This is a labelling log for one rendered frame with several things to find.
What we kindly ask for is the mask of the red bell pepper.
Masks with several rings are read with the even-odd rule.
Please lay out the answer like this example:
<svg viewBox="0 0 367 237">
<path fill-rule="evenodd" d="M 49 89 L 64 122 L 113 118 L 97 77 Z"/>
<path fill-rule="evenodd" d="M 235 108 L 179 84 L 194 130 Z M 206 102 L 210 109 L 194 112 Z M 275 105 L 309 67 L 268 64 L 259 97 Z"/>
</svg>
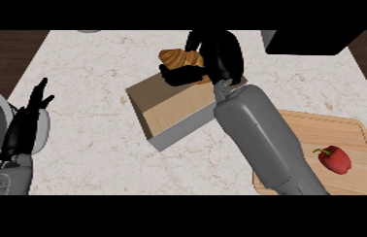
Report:
<svg viewBox="0 0 367 237">
<path fill-rule="evenodd" d="M 328 146 L 324 149 L 315 149 L 318 160 L 324 167 L 338 175 L 343 175 L 350 169 L 350 159 L 344 151 L 335 147 Z"/>
</svg>

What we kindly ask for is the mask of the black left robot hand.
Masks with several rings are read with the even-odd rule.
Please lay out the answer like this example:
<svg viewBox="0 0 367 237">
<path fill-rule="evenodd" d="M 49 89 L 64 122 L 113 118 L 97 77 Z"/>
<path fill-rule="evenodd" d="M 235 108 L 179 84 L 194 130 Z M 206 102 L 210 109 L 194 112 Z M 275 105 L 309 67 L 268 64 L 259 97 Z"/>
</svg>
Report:
<svg viewBox="0 0 367 237">
<path fill-rule="evenodd" d="M 46 108 L 49 101 L 54 99 L 52 95 L 42 98 L 45 85 L 46 79 L 42 79 L 32 89 L 26 107 L 18 108 L 10 122 L 1 145 L 1 161 L 10 161 L 14 155 L 30 154 L 35 141 L 38 111 Z"/>
</svg>

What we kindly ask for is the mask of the pale wooden cutting board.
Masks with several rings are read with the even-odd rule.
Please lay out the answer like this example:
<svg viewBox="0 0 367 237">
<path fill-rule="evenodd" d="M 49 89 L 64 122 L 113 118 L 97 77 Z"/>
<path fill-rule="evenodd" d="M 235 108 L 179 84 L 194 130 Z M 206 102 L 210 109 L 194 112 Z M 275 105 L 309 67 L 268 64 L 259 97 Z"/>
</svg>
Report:
<svg viewBox="0 0 367 237">
<path fill-rule="evenodd" d="M 300 142 L 304 160 L 331 195 L 367 194 L 367 128 L 359 120 L 279 110 Z M 315 149 L 337 146 L 350 159 L 344 175 L 321 164 Z"/>
</svg>

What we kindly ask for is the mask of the open cardboard box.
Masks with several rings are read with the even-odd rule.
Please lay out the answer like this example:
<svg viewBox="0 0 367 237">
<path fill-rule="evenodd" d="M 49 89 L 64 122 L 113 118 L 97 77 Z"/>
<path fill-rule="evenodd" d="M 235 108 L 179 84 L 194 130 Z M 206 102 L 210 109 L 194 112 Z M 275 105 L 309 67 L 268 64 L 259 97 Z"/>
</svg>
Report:
<svg viewBox="0 0 367 237">
<path fill-rule="evenodd" d="M 160 74 L 126 88 L 144 137 L 160 152 L 213 119 L 212 83 L 169 86 Z"/>
</svg>

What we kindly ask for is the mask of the golden brown croissant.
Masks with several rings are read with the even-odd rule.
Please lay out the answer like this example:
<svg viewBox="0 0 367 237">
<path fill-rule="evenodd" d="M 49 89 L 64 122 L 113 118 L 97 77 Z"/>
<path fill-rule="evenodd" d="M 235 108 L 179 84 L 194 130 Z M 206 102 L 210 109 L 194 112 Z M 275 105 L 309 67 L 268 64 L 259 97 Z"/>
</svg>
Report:
<svg viewBox="0 0 367 237">
<path fill-rule="evenodd" d="M 169 85 L 201 85 L 210 82 L 203 69 L 203 58 L 197 51 L 160 50 L 158 59 L 161 78 Z"/>
</svg>

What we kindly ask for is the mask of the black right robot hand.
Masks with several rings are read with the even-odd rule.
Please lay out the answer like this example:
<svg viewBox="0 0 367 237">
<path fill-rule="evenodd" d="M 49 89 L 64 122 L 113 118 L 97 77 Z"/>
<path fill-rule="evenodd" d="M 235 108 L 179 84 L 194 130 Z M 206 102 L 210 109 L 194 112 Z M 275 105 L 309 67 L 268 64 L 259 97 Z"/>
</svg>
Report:
<svg viewBox="0 0 367 237">
<path fill-rule="evenodd" d="M 228 30 L 198 30 L 188 32 L 185 51 L 198 51 L 203 66 L 185 65 L 173 70 L 160 64 L 158 70 L 164 82 L 170 86 L 198 82 L 207 76 L 212 84 L 219 80 L 231 80 L 231 85 L 240 83 L 243 75 L 243 57 L 235 35 Z"/>
</svg>

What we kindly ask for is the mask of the black box appliance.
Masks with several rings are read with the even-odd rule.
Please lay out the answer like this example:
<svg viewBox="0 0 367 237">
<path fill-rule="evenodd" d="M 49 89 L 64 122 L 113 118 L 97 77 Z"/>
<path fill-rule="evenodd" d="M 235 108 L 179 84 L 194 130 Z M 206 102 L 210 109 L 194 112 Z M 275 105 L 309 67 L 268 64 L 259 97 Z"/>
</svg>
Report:
<svg viewBox="0 0 367 237">
<path fill-rule="evenodd" d="M 262 30 L 268 54 L 335 55 L 359 36 L 362 30 Z"/>
</svg>

